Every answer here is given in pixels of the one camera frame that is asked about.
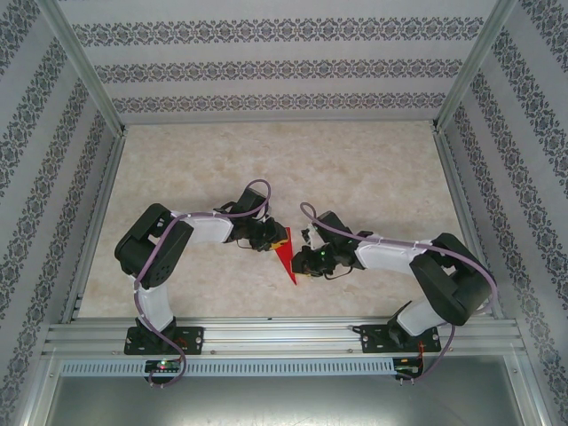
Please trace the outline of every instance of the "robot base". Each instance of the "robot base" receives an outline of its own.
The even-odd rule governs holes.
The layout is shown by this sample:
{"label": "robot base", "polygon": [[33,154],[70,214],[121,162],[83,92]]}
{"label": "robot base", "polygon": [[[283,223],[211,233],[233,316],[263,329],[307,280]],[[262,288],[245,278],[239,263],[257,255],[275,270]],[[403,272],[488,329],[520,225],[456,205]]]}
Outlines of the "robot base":
{"label": "robot base", "polygon": [[402,345],[397,345],[390,337],[388,324],[370,324],[353,327],[353,332],[361,336],[363,353],[409,353],[419,352],[422,344],[423,352],[440,352],[438,329],[432,327],[421,335],[412,337]]}
{"label": "robot base", "polygon": [[[178,352],[160,337],[148,330],[138,318],[136,327],[130,327],[124,344],[125,355],[178,355]],[[185,355],[201,355],[203,327],[176,327],[176,320],[162,330],[162,334],[177,344]]]}

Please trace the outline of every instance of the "marble floor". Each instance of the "marble floor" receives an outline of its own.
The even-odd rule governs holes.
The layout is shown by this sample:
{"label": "marble floor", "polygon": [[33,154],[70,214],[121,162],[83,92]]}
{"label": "marble floor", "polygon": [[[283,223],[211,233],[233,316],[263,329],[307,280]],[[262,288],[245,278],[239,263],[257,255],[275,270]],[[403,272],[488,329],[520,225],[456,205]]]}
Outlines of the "marble floor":
{"label": "marble floor", "polygon": [[[79,315],[136,316],[114,247],[150,204],[213,209],[255,178],[271,182],[272,215],[292,228],[295,252],[308,224],[301,201],[332,209],[354,232],[461,236],[427,122],[132,126]],[[377,270],[297,282],[274,252],[206,244],[185,250],[168,286],[178,317],[389,316],[422,294],[413,277]]]}

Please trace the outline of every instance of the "patterned wallpaper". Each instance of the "patterned wallpaper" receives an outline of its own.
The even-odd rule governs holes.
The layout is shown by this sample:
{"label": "patterned wallpaper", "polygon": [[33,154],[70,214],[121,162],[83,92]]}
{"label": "patterned wallpaper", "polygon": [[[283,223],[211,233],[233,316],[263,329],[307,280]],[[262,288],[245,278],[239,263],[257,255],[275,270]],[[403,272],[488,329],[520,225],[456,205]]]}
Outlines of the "patterned wallpaper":
{"label": "patterned wallpaper", "polygon": [[433,119],[494,0],[60,2],[126,123]]}
{"label": "patterned wallpaper", "polygon": [[562,1],[520,1],[446,129],[553,424],[568,424],[567,31]]}
{"label": "patterned wallpaper", "polygon": [[0,2],[0,425],[59,322],[114,138],[36,4]]}

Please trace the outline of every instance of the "purple cable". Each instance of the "purple cable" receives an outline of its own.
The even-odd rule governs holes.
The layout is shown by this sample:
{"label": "purple cable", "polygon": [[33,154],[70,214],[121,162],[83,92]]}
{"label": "purple cable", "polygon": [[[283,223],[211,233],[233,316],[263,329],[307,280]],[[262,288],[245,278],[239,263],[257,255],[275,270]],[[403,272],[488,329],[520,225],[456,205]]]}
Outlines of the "purple cable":
{"label": "purple cable", "polygon": [[[163,335],[160,332],[160,330],[158,330],[156,327],[154,327],[152,325],[152,323],[148,319],[146,319],[146,315],[144,314],[144,310],[142,309],[142,305],[140,304],[140,297],[139,297],[139,292],[138,292],[140,290],[140,282],[146,276],[148,269],[150,269],[152,262],[156,258],[158,252],[160,251],[160,248],[162,247],[162,245],[163,245],[164,241],[166,240],[166,237],[170,233],[171,229],[180,220],[185,219],[186,217],[191,217],[191,216],[193,216],[193,217],[225,217],[225,218],[246,217],[246,216],[250,216],[250,215],[257,213],[258,211],[260,211],[264,207],[267,207],[268,202],[270,200],[270,197],[272,195],[272,189],[271,189],[271,186],[268,183],[268,181],[266,181],[264,179],[255,179],[255,180],[249,182],[248,185],[245,187],[245,189],[249,189],[252,185],[257,184],[257,183],[263,183],[263,184],[266,185],[266,199],[263,201],[263,203],[260,206],[258,206],[255,209],[252,209],[251,211],[246,211],[244,213],[233,213],[233,214],[217,213],[217,212],[209,212],[209,211],[198,211],[198,212],[195,212],[195,213],[183,214],[183,215],[179,215],[177,217],[174,217],[174,219],[168,224],[168,226],[164,230],[162,236],[160,237],[160,240],[157,242],[156,246],[154,247],[154,250],[152,250],[150,257],[148,258],[148,260],[146,260],[144,267],[142,268],[142,270],[140,271],[140,273],[138,274],[138,276],[134,280],[134,304],[136,305],[136,309],[138,311],[138,314],[140,315],[140,319],[142,320],[142,322],[144,322],[144,325],[150,331],[152,331],[155,335],[160,337],[165,343],[167,343],[169,346],[174,348],[179,353],[180,358],[182,360],[182,364],[183,364],[183,366],[182,366],[182,368],[179,371],[179,374],[177,376],[175,376],[169,382],[162,383],[162,384],[159,385],[161,389],[167,388],[168,386],[171,386],[172,384],[176,383],[177,381],[179,381],[183,377],[183,375],[185,374],[185,370],[187,369],[187,357],[185,356],[184,351],[177,344],[173,343],[168,337]],[[155,386],[155,383],[152,382],[152,376],[153,375],[154,375],[154,371],[150,372],[150,375],[148,376],[148,381],[150,382],[150,386],[152,386],[152,387]]]}
{"label": "purple cable", "polygon": [[[309,208],[312,211],[311,214],[308,213],[308,211],[306,211],[306,209],[305,209],[306,207]],[[455,259],[458,259],[458,260],[462,261],[463,263],[468,264],[469,266],[473,267],[479,273],[481,273],[481,275],[485,278],[485,280],[489,283],[489,286],[491,287],[491,299],[489,300],[489,303],[484,308],[478,309],[475,313],[482,313],[482,312],[488,311],[489,309],[491,309],[493,307],[495,300],[497,300],[497,285],[495,284],[495,281],[494,281],[493,277],[489,274],[489,272],[487,272],[483,267],[481,267],[476,262],[472,261],[471,259],[468,259],[467,257],[465,257],[463,255],[460,255],[459,253],[455,253],[452,250],[446,250],[445,248],[441,249],[440,247],[430,246],[428,244],[423,244],[423,243],[420,243],[420,242],[390,240],[390,239],[386,239],[386,238],[376,239],[376,238],[370,238],[370,237],[361,237],[361,236],[355,235],[353,233],[346,233],[346,232],[341,231],[339,229],[335,229],[333,226],[326,225],[323,222],[319,221],[317,219],[316,209],[309,202],[301,202],[300,203],[300,210],[314,224],[317,224],[318,226],[321,226],[323,229],[327,229],[328,231],[330,231],[332,233],[337,233],[338,235],[342,235],[343,237],[352,238],[354,240],[359,240],[359,241],[368,241],[368,242],[378,242],[378,243],[390,244],[392,246],[399,246],[399,247],[403,247],[403,248],[412,247],[412,248],[417,248],[417,249],[427,249],[427,250],[437,251],[438,253],[441,253],[443,255],[450,256],[450,257],[453,257]],[[450,336],[447,339],[446,346],[444,346],[444,349],[440,352],[440,354],[438,355],[436,360],[432,363],[432,365],[428,368],[428,370],[426,370],[426,372],[419,377],[420,380],[422,378],[424,378],[425,376],[429,375],[432,372],[432,370],[439,364],[439,362],[442,360],[444,355],[446,355],[446,352],[450,348],[450,344],[452,343],[452,341],[454,339],[454,335],[455,335],[455,326],[452,325],[452,331],[450,333]]]}

